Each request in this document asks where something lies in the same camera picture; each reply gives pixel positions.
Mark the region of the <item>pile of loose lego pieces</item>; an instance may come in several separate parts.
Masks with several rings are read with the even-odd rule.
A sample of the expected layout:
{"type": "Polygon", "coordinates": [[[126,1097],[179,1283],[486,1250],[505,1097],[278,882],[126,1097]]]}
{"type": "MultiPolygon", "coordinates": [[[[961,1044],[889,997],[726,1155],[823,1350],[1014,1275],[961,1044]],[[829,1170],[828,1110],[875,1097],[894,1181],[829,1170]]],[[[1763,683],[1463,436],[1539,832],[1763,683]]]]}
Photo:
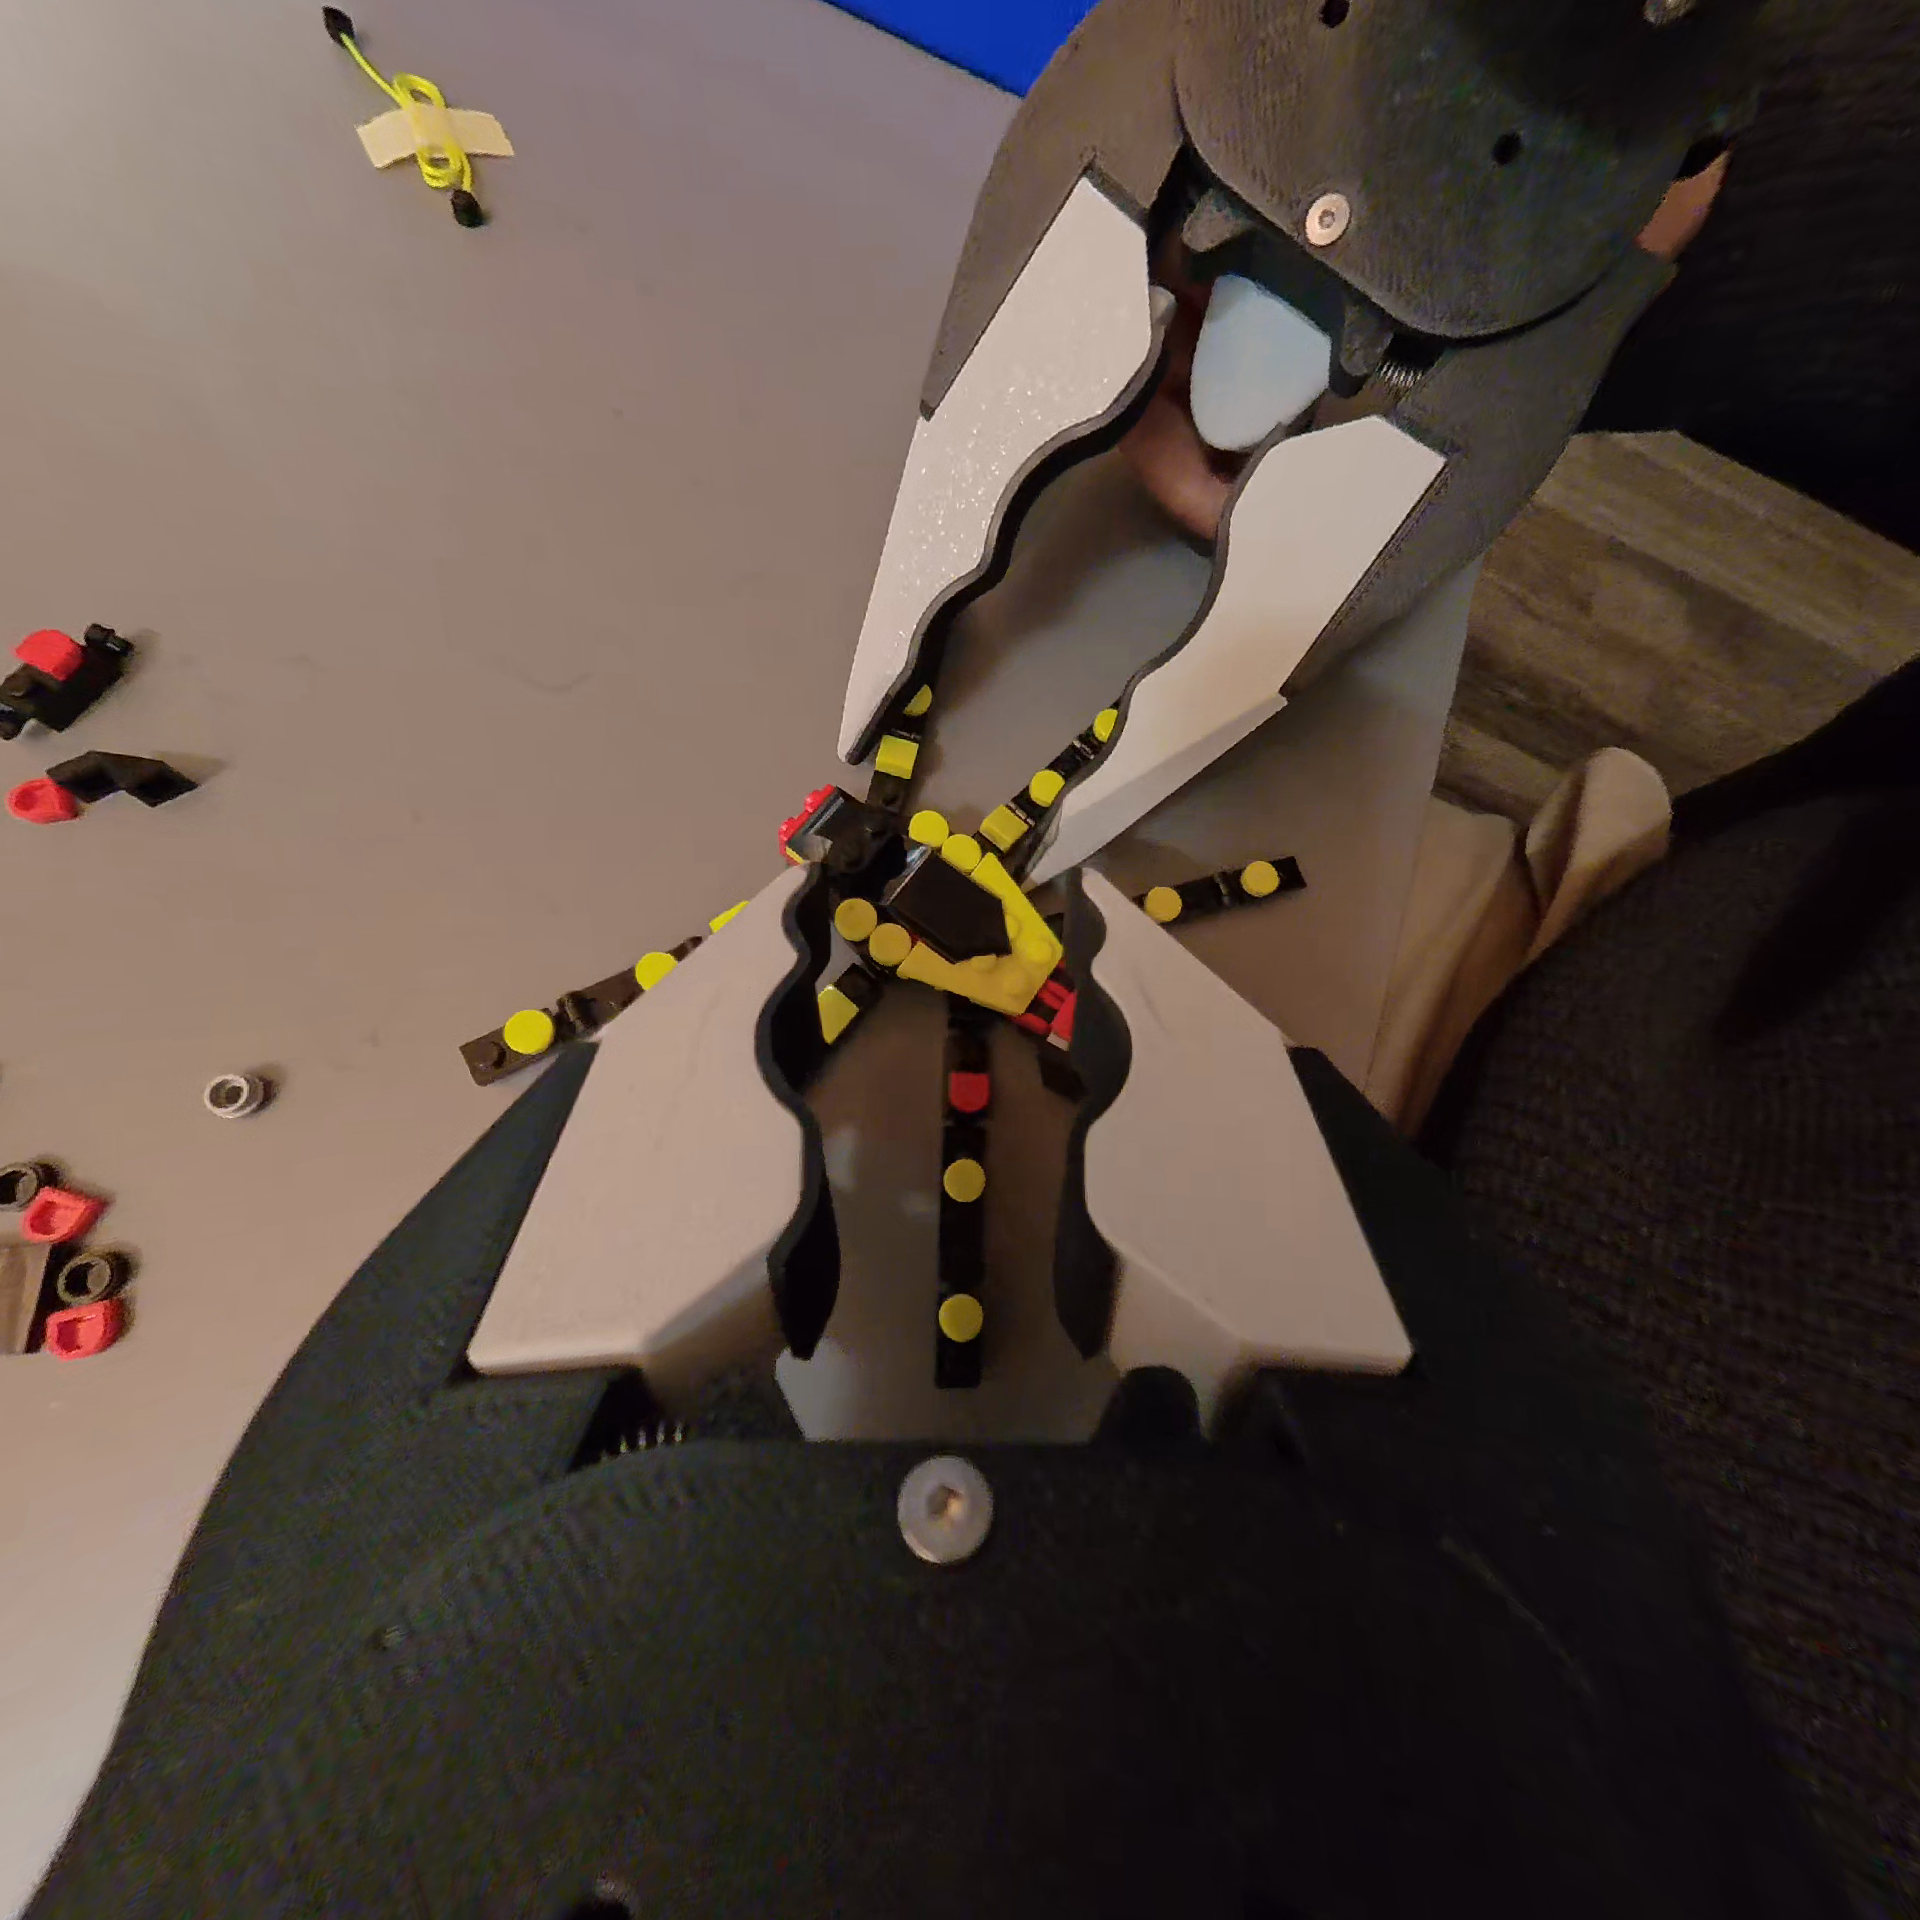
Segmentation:
{"type": "Polygon", "coordinates": [[[3,1356],[84,1360],[123,1339],[137,1258],[100,1241],[105,1214],[59,1163],[3,1163],[3,1356]]]}

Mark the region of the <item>blue flat sheet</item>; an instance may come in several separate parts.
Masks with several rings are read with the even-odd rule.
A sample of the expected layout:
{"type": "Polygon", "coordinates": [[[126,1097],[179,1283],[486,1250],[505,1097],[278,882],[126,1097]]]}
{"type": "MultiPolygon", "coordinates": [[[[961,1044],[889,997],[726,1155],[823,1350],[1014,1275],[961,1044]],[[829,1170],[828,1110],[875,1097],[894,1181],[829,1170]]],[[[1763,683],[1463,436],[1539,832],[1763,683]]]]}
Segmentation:
{"type": "Polygon", "coordinates": [[[829,2],[1010,95],[1026,95],[1095,2],[829,2]]]}

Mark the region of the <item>yellow black lego spider model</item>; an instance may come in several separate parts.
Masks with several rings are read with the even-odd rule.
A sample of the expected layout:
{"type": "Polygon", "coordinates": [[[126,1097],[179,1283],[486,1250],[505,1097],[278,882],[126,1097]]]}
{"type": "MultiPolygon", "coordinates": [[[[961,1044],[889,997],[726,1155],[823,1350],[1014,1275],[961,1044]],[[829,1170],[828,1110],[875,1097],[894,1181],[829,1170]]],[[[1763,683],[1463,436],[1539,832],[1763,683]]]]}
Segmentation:
{"type": "Polygon", "coordinates": [[[1064,913],[1045,917],[1019,890],[1040,826],[1068,774],[1090,766],[1117,728],[1105,706],[977,829],[955,829],[934,808],[912,808],[931,685],[893,716],[863,798],[818,785],[780,823],[780,853],[828,876],[832,933],[848,963],[818,989],[821,1041],[836,1046],[881,1000],[893,980],[940,989],[943,1132],[938,1199],[938,1292],[934,1384],[983,1382],[984,1192],[991,1139],[991,1021],[1033,1037],[1045,1086],[1074,1094],[1068,1041],[1076,984],[1064,963],[1064,913]]]}

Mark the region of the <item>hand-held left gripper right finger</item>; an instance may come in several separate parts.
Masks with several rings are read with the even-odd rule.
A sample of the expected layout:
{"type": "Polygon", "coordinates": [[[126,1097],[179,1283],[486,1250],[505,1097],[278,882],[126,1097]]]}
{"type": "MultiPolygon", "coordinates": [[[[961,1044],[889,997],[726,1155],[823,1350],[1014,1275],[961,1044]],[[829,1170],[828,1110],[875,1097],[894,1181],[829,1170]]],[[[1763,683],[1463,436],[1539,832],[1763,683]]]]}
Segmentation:
{"type": "Polygon", "coordinates": [[[1397,1378],[1414,1360],[1283,1031],[1095,870],[1065,882],[1079,1082],[1055,1317],[1090,1438],[1142,1369],[1200,1426],[1268,1371],[1397,1378]]]}

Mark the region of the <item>dark knit sweater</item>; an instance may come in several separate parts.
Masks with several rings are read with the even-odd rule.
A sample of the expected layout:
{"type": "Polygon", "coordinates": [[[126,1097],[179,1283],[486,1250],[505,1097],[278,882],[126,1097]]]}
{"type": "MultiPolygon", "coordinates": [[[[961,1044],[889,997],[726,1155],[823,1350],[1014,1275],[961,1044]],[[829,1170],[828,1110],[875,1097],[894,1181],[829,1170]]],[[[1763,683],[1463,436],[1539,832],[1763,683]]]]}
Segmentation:
{"type": "Polygon", "coordinates": [[[1917,662],[1683,795],[1427,1118],[1615,1360],[1849,1918],[1917,1915],[1917,662]]]}

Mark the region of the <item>black clip brick red stud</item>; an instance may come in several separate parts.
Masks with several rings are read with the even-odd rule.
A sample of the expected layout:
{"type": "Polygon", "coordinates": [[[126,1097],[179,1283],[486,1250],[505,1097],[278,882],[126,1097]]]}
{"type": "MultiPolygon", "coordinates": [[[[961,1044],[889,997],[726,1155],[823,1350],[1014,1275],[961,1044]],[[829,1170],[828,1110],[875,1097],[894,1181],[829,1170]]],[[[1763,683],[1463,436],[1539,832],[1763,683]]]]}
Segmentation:
{"type": "Polygon", "coordinates": [[[137,647],[115,628],[91,622],[80,640],[40,628],[16,647],[16,667],[3,678],[3,740],[16,740],[29,725],[44,732],[71,728],[127,672],[137,647]]]}

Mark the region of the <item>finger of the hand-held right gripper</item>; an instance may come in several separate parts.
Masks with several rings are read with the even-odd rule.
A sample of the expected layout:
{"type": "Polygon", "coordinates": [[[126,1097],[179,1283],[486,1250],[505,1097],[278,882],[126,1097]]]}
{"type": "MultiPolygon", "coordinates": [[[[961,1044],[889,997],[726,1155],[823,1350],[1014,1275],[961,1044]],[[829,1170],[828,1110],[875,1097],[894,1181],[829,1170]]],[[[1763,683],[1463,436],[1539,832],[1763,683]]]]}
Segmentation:
{"type": "Polygon", "coordinates": [[[915,428],[856,633],[838,755],[875,754],[924,683],[940,618],[984,591],[1018,498],[1052,456],[1121,425],[1163,346],[1142,216],[1079,175],[947,394],[915,428]]]}
{"type": "Polygon", "coordinates": [[[1443,474],[1381,415],[1276,443],[1226,517],[1210,596],[1142,667],[1089,773],[1059,800],[1031,885],[1065,876],[1286,704],[1286,679],[1443,474]]]}

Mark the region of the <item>person's right forearm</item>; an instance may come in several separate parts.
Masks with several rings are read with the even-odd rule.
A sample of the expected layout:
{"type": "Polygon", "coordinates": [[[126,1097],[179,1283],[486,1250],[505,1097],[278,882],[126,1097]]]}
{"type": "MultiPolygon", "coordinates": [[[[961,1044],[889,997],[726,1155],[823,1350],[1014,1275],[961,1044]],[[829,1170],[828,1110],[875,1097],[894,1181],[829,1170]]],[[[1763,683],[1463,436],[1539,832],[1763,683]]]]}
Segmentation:
{"type": "Polygon", "coordinates": [[[1917,5],[1782,2],[1677,274],[1586,430],[1675,430],[1917,549],[1917,5]]]}

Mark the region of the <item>black angled lego brick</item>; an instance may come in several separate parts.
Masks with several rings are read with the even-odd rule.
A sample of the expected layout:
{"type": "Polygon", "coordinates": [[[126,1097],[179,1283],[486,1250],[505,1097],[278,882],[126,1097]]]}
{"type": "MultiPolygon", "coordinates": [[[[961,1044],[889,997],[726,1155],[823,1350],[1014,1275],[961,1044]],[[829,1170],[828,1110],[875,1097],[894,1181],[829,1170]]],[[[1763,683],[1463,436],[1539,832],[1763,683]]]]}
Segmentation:
{"type": "Polygon", "coordinates": [[[176,803],[199,789],[188,773],[167,759],[88,751],[58,761],[44,774],[80,804],[130,798],[148,808],[176,803]]]}

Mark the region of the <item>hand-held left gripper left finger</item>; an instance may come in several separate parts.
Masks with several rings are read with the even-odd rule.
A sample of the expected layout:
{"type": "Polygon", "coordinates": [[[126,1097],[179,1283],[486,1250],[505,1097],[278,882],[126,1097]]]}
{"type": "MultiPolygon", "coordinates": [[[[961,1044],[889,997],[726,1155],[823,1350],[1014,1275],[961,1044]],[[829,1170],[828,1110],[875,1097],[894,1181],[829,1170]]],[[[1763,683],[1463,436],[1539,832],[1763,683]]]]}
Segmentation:
{"type": "Polygon", "coordinates": [[[637,1369],[692,1418],[709,1382],[810,1360],[841,1287],[828,1154],[828,876],[792,865],[591,1046],[478,1328],[478,1377],[637,1369]]]}

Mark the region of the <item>person's right hand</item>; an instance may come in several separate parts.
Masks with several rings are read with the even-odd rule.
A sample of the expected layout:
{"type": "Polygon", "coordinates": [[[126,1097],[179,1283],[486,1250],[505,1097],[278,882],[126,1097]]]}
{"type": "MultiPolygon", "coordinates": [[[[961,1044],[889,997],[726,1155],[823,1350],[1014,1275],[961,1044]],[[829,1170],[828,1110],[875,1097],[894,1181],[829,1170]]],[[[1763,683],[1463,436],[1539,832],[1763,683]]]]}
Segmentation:
{"type": "MultiPolygon", "coordinates": [[[[1707,224],[1730,157],[1730,148],[1710,143],[1707,160],[1666,188],[1638,236],[1643,252],[1672,264],[1692,245],[1707,224]]],[[[1193,277],[1192,258],[1174,228],[1162,230],[1153,266],[1174,307],[1163,338],[1159,390],[1123,436],[1121,451],[1159,508],[1192,541],[1212,543],[1231,483],[1245,466],[1242,455],[1206,443],[1192,422],[1192,354],[1206,326],[1212,286],[1193,277]]]]}

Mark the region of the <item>beige cloth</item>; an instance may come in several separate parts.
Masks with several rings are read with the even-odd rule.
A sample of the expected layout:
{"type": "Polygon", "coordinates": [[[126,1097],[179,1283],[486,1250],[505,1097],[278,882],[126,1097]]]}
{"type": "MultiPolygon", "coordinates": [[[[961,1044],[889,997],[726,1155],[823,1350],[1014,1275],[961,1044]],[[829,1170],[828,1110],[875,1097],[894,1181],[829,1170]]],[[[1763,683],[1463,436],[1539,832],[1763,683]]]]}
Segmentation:
{"type": "Polygon", "coordinates": [[[1427,800],[1363,1091],[1404,1135],[1473,1022],[1599,901],[1666,853],[1661,774],[1624,747],[1575,764],[1525,822],[1427,800]]]}

